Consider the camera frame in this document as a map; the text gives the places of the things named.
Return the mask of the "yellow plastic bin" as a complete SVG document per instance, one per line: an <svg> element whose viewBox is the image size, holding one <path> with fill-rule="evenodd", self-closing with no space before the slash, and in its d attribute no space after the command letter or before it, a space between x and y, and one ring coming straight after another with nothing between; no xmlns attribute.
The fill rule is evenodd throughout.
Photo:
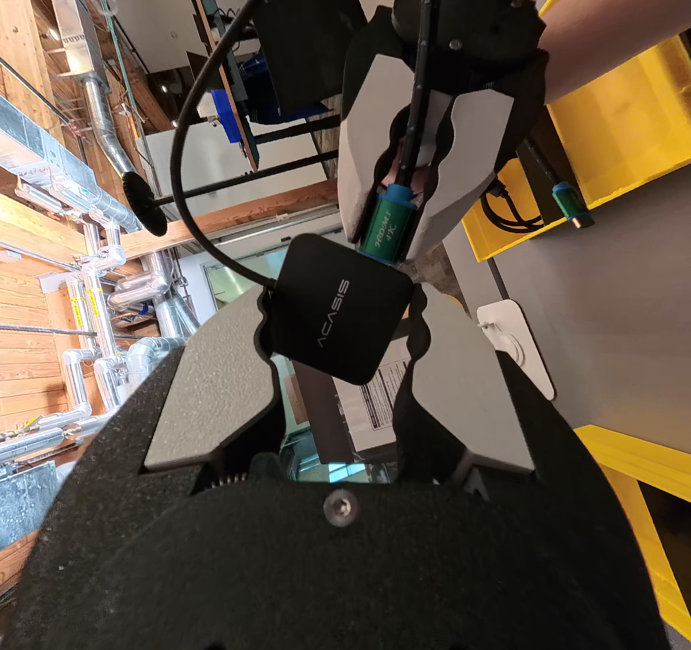
<svg viewBox="0 0 691 650"><path fill-rule="evenodd" d="M478 200L462 226L478 262L567 223L551 191L581 192L590 214L690 164L690 30L670 37L547 106L531 144L499 173L505 190Z"/></svg>
<svg viewBox="0 0 691 650"><path fill-rule="evenodd" d="M690 504L690 455L595 425L575 433L600 465L633 530L652 582L661 618L690 639L690 603L664 549L642 485Z"/></svg>

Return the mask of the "person's right forearm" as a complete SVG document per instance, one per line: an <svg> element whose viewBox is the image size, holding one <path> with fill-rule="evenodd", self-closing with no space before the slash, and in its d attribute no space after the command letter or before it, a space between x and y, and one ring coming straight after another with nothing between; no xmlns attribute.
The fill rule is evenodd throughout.
<svg viewBox="0 0 691 650"><path fill-rule="evenodd" d="M690 0L560 0L542 20L550 104L688 30Z"/></svg>

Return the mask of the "black box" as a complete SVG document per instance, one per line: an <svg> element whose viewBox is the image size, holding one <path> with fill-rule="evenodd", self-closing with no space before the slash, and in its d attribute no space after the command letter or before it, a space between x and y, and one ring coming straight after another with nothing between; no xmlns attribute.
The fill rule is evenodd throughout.
<svg viewBox="0 0 691 650"><path fill-rule="evenodd" d="M268 0L254 26L282 113L343 91L350 45L367 24L360 0Z"/></svg>

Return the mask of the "clear plastic bag with label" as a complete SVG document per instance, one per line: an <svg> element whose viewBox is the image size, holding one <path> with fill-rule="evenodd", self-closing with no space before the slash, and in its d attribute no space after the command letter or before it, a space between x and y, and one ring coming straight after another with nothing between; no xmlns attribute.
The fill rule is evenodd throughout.
<svg viewBox="0 0 691 650"><path fill-rule="evenodd" d="M352 385L293 363L307 420L322 464L396 464L393 409L410 354L391 344L375 376Z"/></svg>

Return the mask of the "silver insulated pipes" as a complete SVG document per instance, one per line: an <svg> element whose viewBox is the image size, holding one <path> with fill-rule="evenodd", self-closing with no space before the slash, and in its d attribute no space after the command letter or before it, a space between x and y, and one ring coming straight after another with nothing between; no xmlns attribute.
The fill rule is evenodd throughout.
<svg viewBox="0 0 691 650"><path fill-rule="evenodd" d="M2 325L2 335L77 337L78 347L62 352L61 365L68 410L40 414L15 428L1 431L1 467L27 456L41 458L50 450L69 446L96 434L113 417L159 363L180 348L199 328L185 300L176 292L171 259L160 252L144 258L145 270L121 279L112 293L104 293L98 266L121 262L119 227L104 224L107 245L82 262L82 269L66 275L75 329ZM162 337L138 338L124 351L117 346L121 319L155 314Z"/></svg>

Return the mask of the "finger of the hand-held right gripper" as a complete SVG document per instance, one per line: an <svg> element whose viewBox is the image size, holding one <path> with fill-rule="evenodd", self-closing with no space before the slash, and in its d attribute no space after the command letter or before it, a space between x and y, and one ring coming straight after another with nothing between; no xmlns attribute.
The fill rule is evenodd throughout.
<svg viewBox="0 0 691 650"><path fill-rule="evenodd" d="M442 242L496 178L496 162L514 96L484 89L459 95L437 130L416 224L402 252L411 262Z"/></svg>
<svg viewBox="0 0 691 650"><path fill-rule="evenodd" d="M367 203L379 181L375 167L390 147L395 117L412 96L413 73L400 58L377 54L341 124L337 192L343 231L358 240Z"/></svg>

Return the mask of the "black pole with round disc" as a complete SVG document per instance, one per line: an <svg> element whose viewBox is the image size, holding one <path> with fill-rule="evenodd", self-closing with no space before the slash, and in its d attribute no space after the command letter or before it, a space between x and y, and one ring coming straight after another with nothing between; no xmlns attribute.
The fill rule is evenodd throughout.
<svg viewBox="0 0 691 650"><path fill-rule="evenodd" d="M324 161L335 160L338 157L339 150L330 150L324 153L314 154L310 157L272 166L265 170L221 180L184 191L182 186L182 149L179 149L178 153L173 153L171 155L171 194L169 196L155 198L151 189L148 188L142 179L126 179L124 181L124 189L128 203L137 220L151 234L156 237L162 237L167 234L168 230L167 218L162 210L162 207L165 205L174 203L180 212L180 219L185 226L193 226L195 222L187 204L188 200L191 198L209 195L218 190L234 188L255 180L266 179L284 172L295 171Z"/></svg>

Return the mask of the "black square adapter hub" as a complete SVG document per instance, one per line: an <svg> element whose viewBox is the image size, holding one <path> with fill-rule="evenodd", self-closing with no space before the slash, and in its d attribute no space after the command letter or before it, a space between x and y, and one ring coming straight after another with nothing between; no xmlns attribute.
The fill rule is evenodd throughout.
<svg viewBox="0 0 691 650"><path fill-rule="evenodd" d="M412 298L404 273L321 235L290 243L269 304L272 352L351 385L375 375Z"/></svg>

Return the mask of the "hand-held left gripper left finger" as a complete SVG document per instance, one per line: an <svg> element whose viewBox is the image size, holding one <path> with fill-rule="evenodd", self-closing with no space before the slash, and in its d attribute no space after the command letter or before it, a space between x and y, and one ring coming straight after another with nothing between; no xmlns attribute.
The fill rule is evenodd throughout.
<svg viewBox="0 0 691 650"><path fill-rule="evenodd" d="M285 435L279 373L271 360L270 293L253 286L185 346L144 459L149 472L209 465L248 473Z"/></svg>

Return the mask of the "white hook plate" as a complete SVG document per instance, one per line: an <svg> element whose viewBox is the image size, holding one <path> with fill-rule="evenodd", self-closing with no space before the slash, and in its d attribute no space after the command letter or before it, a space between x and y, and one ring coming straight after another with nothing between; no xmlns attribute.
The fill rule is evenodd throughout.
<svg viewBox="0 0 691 650"><path fill-rule="evenodd" d="M543 396L553 401L556 391L520 305L511 299L477 309L478 327L497 352L505 352Z"/></svg>

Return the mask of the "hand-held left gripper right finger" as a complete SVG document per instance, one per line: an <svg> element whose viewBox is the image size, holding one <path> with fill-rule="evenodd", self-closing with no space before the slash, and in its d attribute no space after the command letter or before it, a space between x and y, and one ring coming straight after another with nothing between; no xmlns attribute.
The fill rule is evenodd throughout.
<svg viewBox="0 0 691 650"><path fill-rule="evenodd" d="M408 308L410 361L393 409L398 482L465 482L473 468L531 474L496 350L464 309L429 284Z"/></svg>

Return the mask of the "wooden table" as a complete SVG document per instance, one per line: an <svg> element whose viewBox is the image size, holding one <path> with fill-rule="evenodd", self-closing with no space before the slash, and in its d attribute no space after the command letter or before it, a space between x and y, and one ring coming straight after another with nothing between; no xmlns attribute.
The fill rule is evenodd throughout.
<svg viewBox="0 0 691 650"><path fill-rule="evenodd" d="M200 40L203 42L205 48L207 49L208 56L210 56L212 55L213 51L216 49L216 46L218 44L218 40L213 35L210 19L215 20L216 16L220 15L218 13L215 13L213 16L209 15L209 13L206 10L206 2L204 0L191 1L194 6L195 15L198 16L198 21L201 24L204 33L204 37L201 37ZM236 72L237 66L235 63L235 59L231 59L232 63L230 63L229 58L226 57L224 63L220 65L219 77L222 82L223 89L228 98L229 107L233 114L233 118L235 119L238 127L243 154L249 162L251 172L257 172L258 151L256 148L256 143L254 141L254 136L249 127L249 122L247 118L243 116L241 114L241 111L238 109L238 102L234 97L234 90L231 86L232 83L236 86L238 86L241 83L239 72Z"/></svg>

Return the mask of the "silver round elbow duct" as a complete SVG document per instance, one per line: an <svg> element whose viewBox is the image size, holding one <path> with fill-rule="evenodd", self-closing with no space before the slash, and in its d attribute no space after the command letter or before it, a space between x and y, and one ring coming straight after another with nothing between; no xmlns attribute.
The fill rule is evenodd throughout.
<svg viewBox="0 0 691 650"><path fill-rule="evenodd" d="M90 72L84 74L80 82L91 119L92 132L101 151L122 179L136 174L134 164L117 137L102 80L96 73Z"/></svg>

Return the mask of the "blue storage bin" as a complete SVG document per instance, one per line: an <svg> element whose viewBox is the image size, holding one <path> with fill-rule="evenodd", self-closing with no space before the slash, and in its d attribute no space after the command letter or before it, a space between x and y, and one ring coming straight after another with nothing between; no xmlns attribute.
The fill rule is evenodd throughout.
<svg viewBox="0 0 691 650"><path fill-rule="evenodd" d="M243 115L250 121L262 125L281 124L281 109L263 51L241 63L238 72L247 94L247 111ZM242 137L225 89L213 88L210 93L228 141L231 144L239 144Z"/></svg>

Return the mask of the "silver rectangular duct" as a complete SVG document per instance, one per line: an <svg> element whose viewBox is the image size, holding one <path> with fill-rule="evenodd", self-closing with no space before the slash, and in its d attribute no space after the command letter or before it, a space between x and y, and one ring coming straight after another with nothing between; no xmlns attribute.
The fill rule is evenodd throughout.
<svg viewBox="0 0 691 650"><path fill-rule="evenodd" d="M1 97L1 167L80 214L97 213L126 233L143 225L98 186L90 167Z"/></svg>

